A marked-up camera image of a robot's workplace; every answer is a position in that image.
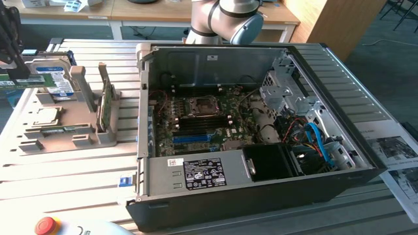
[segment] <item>blue hard drive label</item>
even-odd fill
[[[63,67],[37,67],[37,73],[49,73],[56,84],[56,87],[48,87],[49,94],[56,100],[71,99],[69,96],[73,95],[73,89],[71,82],[64,78],[65,71]]]
[[[36,71],[39,72],[64,71],[64,68],[63,67],[37,67]]]

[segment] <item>slotted metal workbench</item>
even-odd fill
[[[5,152],[0,157],[0,208],[4,212],[25,208],[57,217],[101,219],[141,234],[124,206],[116,203],[117,197],[133,190],[132,187],[117,188],[116,184],[120,175],[136,170],[140,82],[135,46],[139,42],[143,41],[64,40],[60,45],[49,45],[53,51],[73,51],[77,65],[87,67],[85,78],[93,90],[101,89],[97,63],[107,64],[111,81],[121,90],[117,145],[77,153],[15,156],[4,141],[20,138],[16,126],[29,118],[28,104],[36,99],[27,89],[0,136],[0,149]],[[327,49],[319,44],[296,47],[352,122],[388,118]],[[410,222],[390,190],[376,178],[327,203],[172,230],[180,231],[200,235],[392,235],[418,233],[418,225]]]

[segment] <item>red button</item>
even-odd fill
[[[48,235],[53,232],[57,222],[51,217],[44,217],[36,224],[35,233],[37,235]]]

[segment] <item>floor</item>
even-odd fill
[[[400,16],[390,12],[382,20],[379,17],[380,14],[346,65],[394,117],[418,128],[418,47],[392,42],[362,46],[379,39],[418,44],[418,33],[414,33],[418,21],[404,20],[392,31]]]
[[[396,31],[392,28],[400,19],[390,12],[383,20],[376,16],[360,42],[352,51],[346,65],[359,80],[386,106],[394,117],[407,121],[418,128],[418,47],[391,42],[380,42],[374,46],[362,46],[378,39],[388,39],[406,43],[418,43],[418,33],[413,33],[418,22],[404,20]],[[184,37],[184,28],[136,28],[149,39],[179,40]],[[24,25],[27,48],[43,50],[52,37],[76,39],[111,39],[111,29],[105,26]],[[124,39],[144,39],[133,35],[129,27],[123,28]],[[0,96],[0,131],[3,130],[12,109]]]

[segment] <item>power supply label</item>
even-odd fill
[[[188,190],[227,185],[220,158],[183,162]]]

